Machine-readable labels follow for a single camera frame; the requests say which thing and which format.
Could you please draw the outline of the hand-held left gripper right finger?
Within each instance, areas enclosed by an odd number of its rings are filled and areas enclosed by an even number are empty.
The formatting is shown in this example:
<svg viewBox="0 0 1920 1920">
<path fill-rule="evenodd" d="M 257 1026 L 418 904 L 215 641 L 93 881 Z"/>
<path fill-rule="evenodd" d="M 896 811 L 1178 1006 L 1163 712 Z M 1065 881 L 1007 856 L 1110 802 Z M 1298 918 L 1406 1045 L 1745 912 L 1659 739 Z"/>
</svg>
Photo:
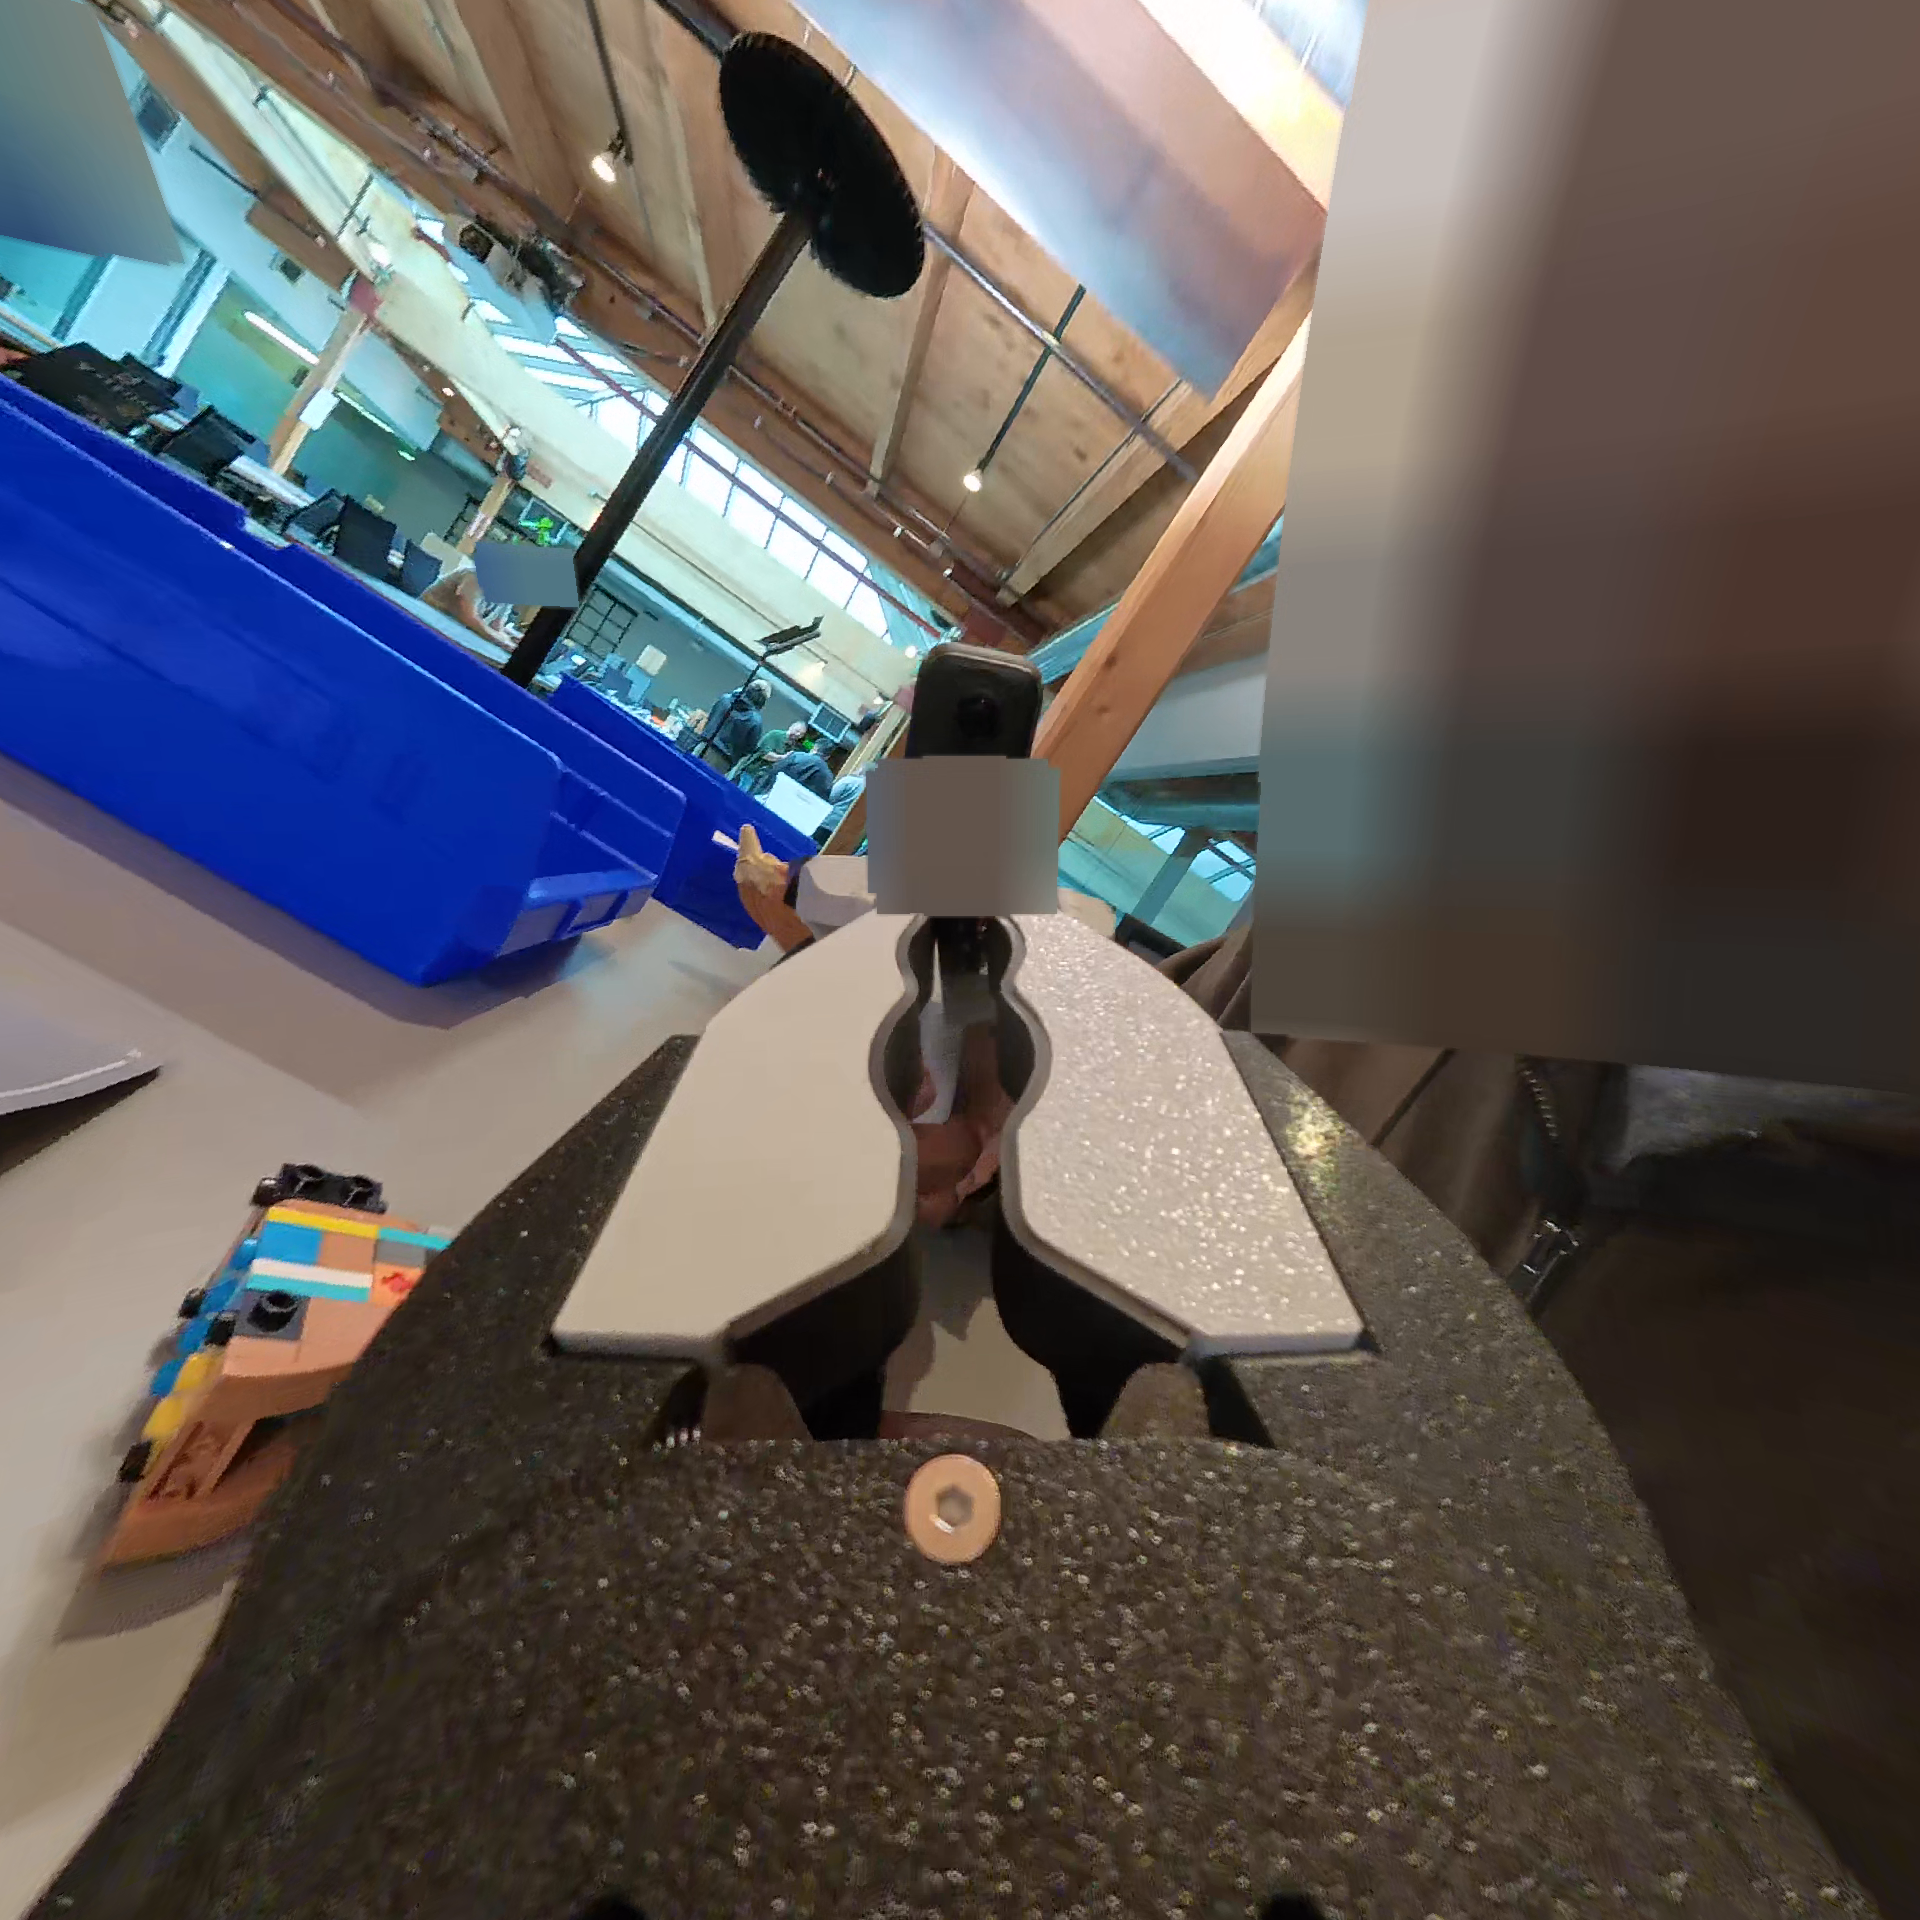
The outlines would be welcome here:
<svg viewBox="0 0 1920 1920">
<path fill-rule="evenodd" d="M 1034 1045 L 1000 1156 L 1012 1236 L 1178 1356 L 1341 1356 L 1360 1312 L 1222 1026 L 1070 913 L 1012 918 Z"/>
</svg>

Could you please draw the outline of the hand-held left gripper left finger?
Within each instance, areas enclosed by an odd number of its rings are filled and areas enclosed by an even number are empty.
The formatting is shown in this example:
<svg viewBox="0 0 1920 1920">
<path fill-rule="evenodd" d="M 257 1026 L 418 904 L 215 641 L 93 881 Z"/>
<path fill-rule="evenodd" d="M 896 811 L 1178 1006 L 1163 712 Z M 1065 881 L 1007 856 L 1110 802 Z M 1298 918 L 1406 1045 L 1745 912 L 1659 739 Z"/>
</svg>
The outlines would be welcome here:
<svg viewBox="0 0 1920 1920">
<path fill-rule="evenodd" d="M 862 913 L 712 1016 L 556 1312 L 561 1352 L 719 1358 L 903 1240 L 914 1138 L 885 1060 L 917 927 Z"/>
</svg>

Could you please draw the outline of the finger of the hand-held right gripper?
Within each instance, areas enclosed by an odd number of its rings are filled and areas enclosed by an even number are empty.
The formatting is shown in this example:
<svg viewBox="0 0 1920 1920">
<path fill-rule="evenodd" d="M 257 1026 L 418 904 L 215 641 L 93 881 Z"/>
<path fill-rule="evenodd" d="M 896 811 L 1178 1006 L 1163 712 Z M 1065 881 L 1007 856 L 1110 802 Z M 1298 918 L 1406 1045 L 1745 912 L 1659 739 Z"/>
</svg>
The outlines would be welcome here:
<svg viewBox="0 0 1920 1920">
<path fill-rule="evenodd" d="M 967 1031 L 969 1023 L 948 1001 L 926 1001 L 921 1008 L 921 1085 L 912 1096 L 912 1123 L 917 1128 L 967 1116 Z"/>
</svg>

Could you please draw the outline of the colourful toy brick model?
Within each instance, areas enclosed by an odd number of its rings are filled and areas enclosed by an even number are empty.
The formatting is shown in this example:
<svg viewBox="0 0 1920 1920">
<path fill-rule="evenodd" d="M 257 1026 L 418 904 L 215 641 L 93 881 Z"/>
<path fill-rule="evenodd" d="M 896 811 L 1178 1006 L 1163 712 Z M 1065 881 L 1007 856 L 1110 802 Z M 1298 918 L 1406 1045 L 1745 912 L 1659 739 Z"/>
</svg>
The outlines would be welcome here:
<svg viewBox="0 0 1920 1920">
<path fill-rule="evenodd" d="M 100 1566 L 173 1561 L 256 1524 L 323 1401 L 450 1236 L 387 1210 L 371 1175 L 316 1162 L 264 1175 L 224 1261 L 179 1302 Z"/>
</svg>

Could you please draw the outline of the blue plastic bin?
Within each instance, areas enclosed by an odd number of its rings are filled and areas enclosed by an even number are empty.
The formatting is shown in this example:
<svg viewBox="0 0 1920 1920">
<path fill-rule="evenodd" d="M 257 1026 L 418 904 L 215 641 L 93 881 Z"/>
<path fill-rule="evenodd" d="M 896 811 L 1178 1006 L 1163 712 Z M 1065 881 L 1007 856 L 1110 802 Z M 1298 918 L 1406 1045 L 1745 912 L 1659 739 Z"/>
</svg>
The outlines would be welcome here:
<svg viewBox="0 0 1920 1920">
<path fill-rule="evenodd" d="M 751 825 L 760 850 L 788 865 L 802 865 L 817 856 L 810 832 L 793 829 L 727 777 L 590 685 L 565 678 L 550 694 L 550 706 L 600 739 L 614 753 L 624 753 L 683 794 L 683 825 L 656 881 L 656 901 L 730 945 L 760 945 L 764 933 L 736 885 L 737 829 Z"/>
<path fill-rule="evenodd" d="M 413 985 L 666 894 L 686 797 L 2 383 L 2 753 Z"/>
</svg>

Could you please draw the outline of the grey desk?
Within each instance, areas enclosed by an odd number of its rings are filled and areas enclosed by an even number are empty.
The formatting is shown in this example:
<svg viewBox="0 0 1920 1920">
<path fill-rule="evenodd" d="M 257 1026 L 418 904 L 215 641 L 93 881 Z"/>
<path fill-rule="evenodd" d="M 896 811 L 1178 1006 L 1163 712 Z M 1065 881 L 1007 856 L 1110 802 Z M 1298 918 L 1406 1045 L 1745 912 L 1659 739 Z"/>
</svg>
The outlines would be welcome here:
<svg viewBox="0 0 1920 1920">
<path fill-rule="evenodd" d="M 2 985 L 158 1045 L 2 1172 L 2 1915 L 1067 1915 L 1023 1427 L 666 1447 L 550 1322 L 751 975 L 650 908 L 409 990 L 33 773 Z M 243 1548 L 91 1574 L 144 1360 L 257 1172 L 456 1233 Z"/>
</svg>

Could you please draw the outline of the person's right hand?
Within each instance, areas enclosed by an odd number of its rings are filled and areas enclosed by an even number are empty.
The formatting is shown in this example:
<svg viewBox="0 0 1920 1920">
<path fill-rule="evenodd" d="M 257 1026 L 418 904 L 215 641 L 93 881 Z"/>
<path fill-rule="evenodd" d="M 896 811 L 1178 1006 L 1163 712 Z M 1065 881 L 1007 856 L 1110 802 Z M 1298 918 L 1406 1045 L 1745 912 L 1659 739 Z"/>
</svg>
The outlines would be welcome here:
<svg viewBox="0 0 1920 1920">
<path fill-rule="evenodd" d="M 1000 1074 L 993 1031 L 973 1028 L 963 1045 L 948 1116 L 930 1118 L 936 1088 L 921 1074 L 914 1096 L 917 1223 L 942 1228 L 1000 1179 L 1001 1128 L 1015 1111 Z"/>
</svg>

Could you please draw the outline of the wooden beam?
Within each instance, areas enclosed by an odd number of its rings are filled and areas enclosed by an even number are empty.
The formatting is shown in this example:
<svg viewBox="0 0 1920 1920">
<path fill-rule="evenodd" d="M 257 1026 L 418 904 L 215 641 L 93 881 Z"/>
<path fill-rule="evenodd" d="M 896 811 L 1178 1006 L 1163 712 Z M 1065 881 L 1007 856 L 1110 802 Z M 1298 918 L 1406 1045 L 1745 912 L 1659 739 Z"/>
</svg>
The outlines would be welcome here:
<svg viewBox="0 0 1920 1920">
<path fill-rule="evenodd" d="M 1212 611 L 1282 516 L 1305 353 L 1309 318 L 1262 375 L 1047 706 L 1034 757 L 1059 773 L 1059 843 L 1077 825 Z"/>
</svg>

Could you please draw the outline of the brown toy figurine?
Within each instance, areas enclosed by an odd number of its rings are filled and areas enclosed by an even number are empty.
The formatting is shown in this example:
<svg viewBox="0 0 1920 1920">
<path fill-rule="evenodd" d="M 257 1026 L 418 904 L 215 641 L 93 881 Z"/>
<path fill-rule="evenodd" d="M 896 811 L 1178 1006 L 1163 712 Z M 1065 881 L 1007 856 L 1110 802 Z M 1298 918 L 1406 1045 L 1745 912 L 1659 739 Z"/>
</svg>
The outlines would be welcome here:
<svg viewBox="0 0 1920 1920">
<path fill-rule="evenodd" d="M 755 927 L 775 940 L 782 957 L 812 944 L 812 931 L 798 904 L 802 870 L 807 858 L 782 860 L 767 845 L 760 845 L 751 822 L 737 829 L 737 851 L 730 867 L 737 896 Z"/>
</svg>

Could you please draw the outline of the black floor lamp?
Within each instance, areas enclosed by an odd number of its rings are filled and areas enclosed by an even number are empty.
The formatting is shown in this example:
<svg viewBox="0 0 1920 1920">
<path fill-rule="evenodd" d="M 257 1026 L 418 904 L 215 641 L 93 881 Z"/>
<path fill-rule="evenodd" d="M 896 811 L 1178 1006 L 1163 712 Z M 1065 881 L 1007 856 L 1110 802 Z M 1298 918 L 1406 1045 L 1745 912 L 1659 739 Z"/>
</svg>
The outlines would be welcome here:
<svg viewBox="0 0 1920 1920">
<path fill-rule="evenodd" d="M 637 444 L 600 516 L 569 552 L 571 587 L 550 587 L 550 601 L 509 654 L 503 676 L 516 685 L 536 683 L 569 611 L 594 587 L 793 261 L 810 252 L 840 284 L 874 300 L 903 297 L 923 272 L 923 218 L 897 157 L 850 85 L 823 60 L 790 39 L 737 31 L 719 60 L 719 105 L 730 153 L 776 213 L 776 229 L 669 396 L 664 419 Z"/>
</svg>

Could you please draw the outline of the grey printed sheet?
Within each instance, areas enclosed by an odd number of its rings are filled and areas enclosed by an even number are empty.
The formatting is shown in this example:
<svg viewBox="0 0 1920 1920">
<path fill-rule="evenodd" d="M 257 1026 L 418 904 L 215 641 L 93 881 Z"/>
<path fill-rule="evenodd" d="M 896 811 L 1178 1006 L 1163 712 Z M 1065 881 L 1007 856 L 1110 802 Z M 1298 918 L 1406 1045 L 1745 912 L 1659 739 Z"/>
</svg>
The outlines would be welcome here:
<svg viewBox="0 0 1920 1920">
<path fill-rule="evenodd" d="M 154 1076 L 164 1059 L 100 1042 L 2 990 L 2 1116 L 26 1116 Z"/>
</svg>

